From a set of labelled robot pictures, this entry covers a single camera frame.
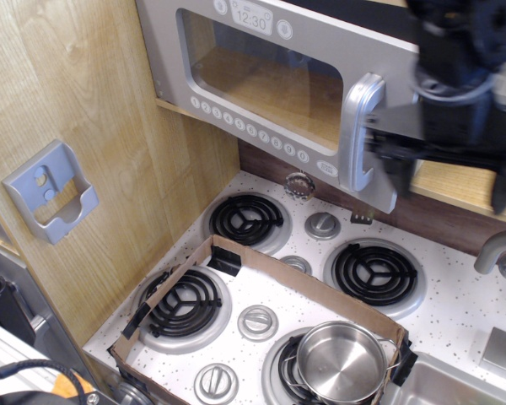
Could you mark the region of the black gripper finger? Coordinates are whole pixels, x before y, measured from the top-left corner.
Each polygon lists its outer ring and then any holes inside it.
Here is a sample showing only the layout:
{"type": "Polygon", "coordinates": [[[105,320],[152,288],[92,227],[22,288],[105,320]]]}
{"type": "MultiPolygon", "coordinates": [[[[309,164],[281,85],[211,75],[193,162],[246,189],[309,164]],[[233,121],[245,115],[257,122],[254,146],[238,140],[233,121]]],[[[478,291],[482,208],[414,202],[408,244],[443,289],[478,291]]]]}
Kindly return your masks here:
{"type": "Polygon", "coordinates": [[[491,207],[495,214],[501,214],[506,209],[506,167],[495,175],[491,195],[491,207]]]}
{"type": "Polygon", "coordinates": [[[409,197],[417,159],[387,157],[384,159],[383,166],[397,194],[400,197],[409,197]]]}

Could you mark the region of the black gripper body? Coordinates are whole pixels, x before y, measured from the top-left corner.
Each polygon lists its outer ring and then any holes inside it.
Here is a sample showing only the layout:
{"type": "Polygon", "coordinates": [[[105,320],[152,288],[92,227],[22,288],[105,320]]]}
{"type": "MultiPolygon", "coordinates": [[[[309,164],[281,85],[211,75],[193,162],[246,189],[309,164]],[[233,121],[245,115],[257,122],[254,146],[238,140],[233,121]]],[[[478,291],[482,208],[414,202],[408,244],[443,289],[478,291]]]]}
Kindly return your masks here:
{"type": "Polygon", "coordinates": [[[412,173],[419,160],[506,173],[506,97],[466,105],[420,100],[375,109],[364,119],[367,149],[387,173],[412,173]]]}

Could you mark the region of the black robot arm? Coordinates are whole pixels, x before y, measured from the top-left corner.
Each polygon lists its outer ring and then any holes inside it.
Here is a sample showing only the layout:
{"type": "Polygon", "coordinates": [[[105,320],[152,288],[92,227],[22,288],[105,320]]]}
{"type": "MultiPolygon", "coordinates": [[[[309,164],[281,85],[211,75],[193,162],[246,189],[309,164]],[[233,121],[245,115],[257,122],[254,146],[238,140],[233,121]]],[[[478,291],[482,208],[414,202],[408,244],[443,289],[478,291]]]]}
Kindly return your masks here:
{"type": "Polygon", "coordinates": [[[366,148],[401,196],[418,160],[495,173],[490,206],[506,209],[506,105],[494,84],[506,64],[506,1],[410,1],[418,20],[416,104],[368,116],[366,148]]]}

